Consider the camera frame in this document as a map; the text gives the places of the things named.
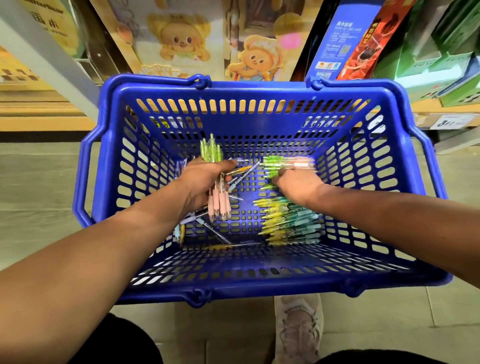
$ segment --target yellow bear character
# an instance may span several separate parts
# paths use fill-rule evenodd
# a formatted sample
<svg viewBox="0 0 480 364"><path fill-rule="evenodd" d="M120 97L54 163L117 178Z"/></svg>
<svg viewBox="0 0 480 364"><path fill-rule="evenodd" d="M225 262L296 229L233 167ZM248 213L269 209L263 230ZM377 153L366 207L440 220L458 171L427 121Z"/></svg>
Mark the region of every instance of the yellow bear character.
<svg viewBox="0 0 480 364"><path fill-rule="evenodd" d="M205 49L205 39L210 35L210 23L198 14L149 14L148 29L162 45L160 56L173 60L174 56L198 58L205 62L210 53Z"/></svg>
<svg viewBox="0 0 480 364"><path fill-rule="evenodd" d="M283 49L276 39L249 36L243 42L240 63L229 64L227 70L235 81L270 81L282 66Z"/></svg>

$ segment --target shopping basket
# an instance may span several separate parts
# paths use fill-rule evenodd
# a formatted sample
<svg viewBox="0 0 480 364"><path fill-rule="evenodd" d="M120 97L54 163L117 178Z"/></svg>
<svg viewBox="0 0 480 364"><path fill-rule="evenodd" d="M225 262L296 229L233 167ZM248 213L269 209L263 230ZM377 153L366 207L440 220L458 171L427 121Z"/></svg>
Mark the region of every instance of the shopping basket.
<svg viewBox="0 0 480 364"><path fill-rule="evenodd" d="M436 195L446 198L429 139L413 121L405 91L388 80L212 82L118 75L102 88L96 128L82 141L73 210L83 227L102 221L175 177L176 162L198 156L210 133L228 157L311 156L332 185L425 194L411 134L426 156ZM101 138L92 215L85 211L92 143ZM234 242L261 239L252 200L265 173L238 186L230 221L214 227ZM119 303L440 285L445 271L399 252L332 217L319 244L204 249L215 244L200 224L186 226L181 248L172 235L133 277Z"/></svg>

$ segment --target forearm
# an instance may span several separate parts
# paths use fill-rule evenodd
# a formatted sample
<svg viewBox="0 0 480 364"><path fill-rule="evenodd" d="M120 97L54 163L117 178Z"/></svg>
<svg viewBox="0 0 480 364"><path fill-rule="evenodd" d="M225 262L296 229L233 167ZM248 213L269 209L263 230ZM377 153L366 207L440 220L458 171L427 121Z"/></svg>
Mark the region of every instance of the forearm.
<svg viewBox="0 0 480 364"><path fill-rule="evenodd" d="M310 208L480 287L480 211L434 197L319 186Z"/></svg>
<svg viewBox="0 0 480 364"><path fill-rule="evenodd" d="M0 272L3 363L64 363L183 218L174 182Z"/></svg>

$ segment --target white sneaker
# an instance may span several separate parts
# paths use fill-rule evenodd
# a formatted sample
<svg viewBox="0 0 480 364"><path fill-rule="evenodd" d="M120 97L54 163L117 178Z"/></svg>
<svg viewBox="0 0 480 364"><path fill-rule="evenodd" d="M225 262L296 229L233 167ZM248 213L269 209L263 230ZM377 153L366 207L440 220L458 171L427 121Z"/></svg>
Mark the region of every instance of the white sneaker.
<svg viewBox="0 0 480 364"><path fill-rule="evenodd" d="M274 364L313 364L320 360L324 313L319 293L275 296Z"/></svg>

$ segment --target tile floor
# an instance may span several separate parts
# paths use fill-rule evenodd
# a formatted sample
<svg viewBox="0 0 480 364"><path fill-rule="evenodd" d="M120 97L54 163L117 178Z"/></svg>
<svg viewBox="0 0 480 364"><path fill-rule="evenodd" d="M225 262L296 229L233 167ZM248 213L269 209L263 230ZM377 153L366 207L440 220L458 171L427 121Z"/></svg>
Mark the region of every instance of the tile floor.
<svg viewBox="0 0 480 364"><path fill-rule="evenodd" d="M80 228L71 214L78 147L0 144L0 269ZM438 159L450 198L480 207L480 147ZM421 157L420 164L425 172ZM91 165L94 174L95 158ZM480 290L459 279L444 287L367 291L356 299L327 293L323 305L323 355L388 348L451 364L480 357ZM260 364L275 332L271 297L216 301L201 309L165 303L112 311L143 327L166 364Z"/></svg>

